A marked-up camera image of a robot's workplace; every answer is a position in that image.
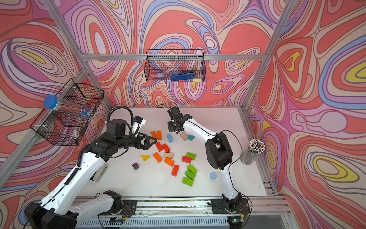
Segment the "light blue long block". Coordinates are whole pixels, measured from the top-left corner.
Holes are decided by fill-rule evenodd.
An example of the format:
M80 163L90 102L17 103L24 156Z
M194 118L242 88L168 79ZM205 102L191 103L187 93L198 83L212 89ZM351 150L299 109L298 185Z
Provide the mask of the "light blue long block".
M171 134L167 134L167 138L168 138L169 143L173 143L173 137Z

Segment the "green block top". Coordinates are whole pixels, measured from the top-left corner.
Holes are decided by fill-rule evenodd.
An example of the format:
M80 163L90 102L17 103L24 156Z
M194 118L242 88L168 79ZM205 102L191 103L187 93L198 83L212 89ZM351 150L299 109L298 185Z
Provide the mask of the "green block top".
M191 160L195 160L196 154L187 152L186 157L190 158Z

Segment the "red block small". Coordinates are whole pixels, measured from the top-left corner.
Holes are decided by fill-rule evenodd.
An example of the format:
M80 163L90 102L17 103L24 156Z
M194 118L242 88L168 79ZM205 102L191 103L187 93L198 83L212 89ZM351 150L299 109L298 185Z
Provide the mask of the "red block small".
M192 162L192 159L190 157L183 156L182 157L182 162L190 164Z

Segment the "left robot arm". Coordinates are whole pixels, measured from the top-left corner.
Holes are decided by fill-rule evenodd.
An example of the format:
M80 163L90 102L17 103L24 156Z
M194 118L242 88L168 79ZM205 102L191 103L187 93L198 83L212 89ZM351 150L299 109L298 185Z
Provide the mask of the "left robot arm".
M76 166L62 182L39 203L31 202L24 213L34 229L75 229L101 213L118 215L124 211L122 196L108 190L100 196L72 207L77 195L119 149L149 150L157 138L140 132L145 120L135 117L130 108L118 106L107 115L106 131L79 152Z

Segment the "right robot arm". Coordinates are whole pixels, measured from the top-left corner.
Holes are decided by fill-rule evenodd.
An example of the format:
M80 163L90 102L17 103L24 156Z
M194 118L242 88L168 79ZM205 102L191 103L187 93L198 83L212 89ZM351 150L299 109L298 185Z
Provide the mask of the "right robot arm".
M188 132L205 143L207 161L217 170L223 186L225 210L234 212L242 201L242 194L237 190L231 164L233 151L223 132L215 133L197 123L190 115L173 117L168 122L169 132Z

